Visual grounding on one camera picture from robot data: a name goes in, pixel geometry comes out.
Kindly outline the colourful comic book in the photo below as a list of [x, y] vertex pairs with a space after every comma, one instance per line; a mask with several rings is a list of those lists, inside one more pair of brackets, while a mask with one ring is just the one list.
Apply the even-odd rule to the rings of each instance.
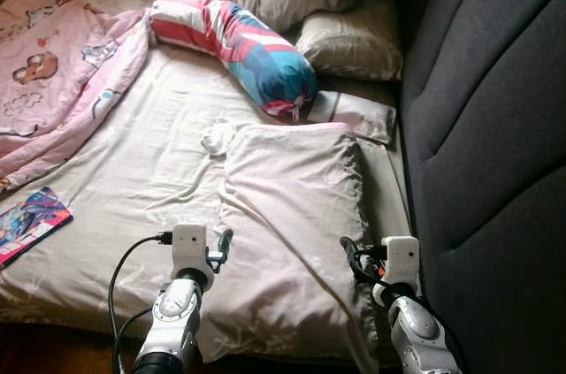
[[0, 215], [0, 269], [72, 219], [65, 201], [49, 187], [5, 211]]

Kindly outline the bed with beige sheet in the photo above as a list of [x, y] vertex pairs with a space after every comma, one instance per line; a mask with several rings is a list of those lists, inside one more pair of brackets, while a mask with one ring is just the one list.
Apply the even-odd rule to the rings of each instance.
[[[342, 86], [344, 94], [385, 103], [375, 83]], [[72, 159], [0, 197], [0, 211], [49, 187], [73, 219], [0, 269], [0, 323], [54, 325], [106, 334], [109, 309], [119, 320], [149, 309], [169, 281], [169, 246], [144, 237], [181, 222], [206, 225], [215, 240], [221, 168], [201, 144], [218, 119], [280, 125], [267, 118], [219, 61], [157, 43], [133, 86]], [[365, 232], [373, 241], [408, 232], [396, 153], [353, 134], [363, 176]], [[386, 313], [369, 295], [380, 368], [399, 357]]]

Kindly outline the white sock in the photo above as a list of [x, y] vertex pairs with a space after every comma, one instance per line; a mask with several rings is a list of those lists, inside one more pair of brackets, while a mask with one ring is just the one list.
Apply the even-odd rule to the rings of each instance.
[[203, 133], [201, 144], [206, 150], [210, 158], [222, 158], [227, 152], [231, 144], [235, 140], [235, 136], [239, 134], [242, 128], [247, 126], [247, 122], [229, 122], [226, 119], [215, 120], [213, 124]]

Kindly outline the striped pink blue bolster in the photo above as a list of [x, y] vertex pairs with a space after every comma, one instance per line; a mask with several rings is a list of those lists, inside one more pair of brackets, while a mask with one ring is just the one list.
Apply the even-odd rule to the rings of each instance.
[[314, 103], [318, 88], [311, 63], [238, 4], [154, 0], [149, 21], [158, 40], [214, 56], [271, 117], [298, 122]]

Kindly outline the small white pouch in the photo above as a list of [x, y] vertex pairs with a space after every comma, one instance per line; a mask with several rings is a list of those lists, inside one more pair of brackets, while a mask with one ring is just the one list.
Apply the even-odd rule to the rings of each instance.
[[354, 135], [380, 144], [388, 145], [394, 137], [395, 108], [362, 96], [320, 91], [306, 115], [310, 122], [347, 124]]

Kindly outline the pink cartoon print blanket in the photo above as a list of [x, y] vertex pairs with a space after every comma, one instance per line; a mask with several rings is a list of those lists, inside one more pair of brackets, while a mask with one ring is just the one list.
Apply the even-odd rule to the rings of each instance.
[[0, 3], [0, 194], [72, 158], [145, 66], [145, 9], [92, 0]]

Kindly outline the large pale pink pillow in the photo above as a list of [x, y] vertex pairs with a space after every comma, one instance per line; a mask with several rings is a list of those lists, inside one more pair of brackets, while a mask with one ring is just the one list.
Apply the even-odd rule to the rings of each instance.
[[203, 357], [351, 358], [378, 370], [369, 295], [342, 236], [365, 232], [356, 141], [342, 123], [247, 124], [219, 158], [229, 260], [203, 298]]

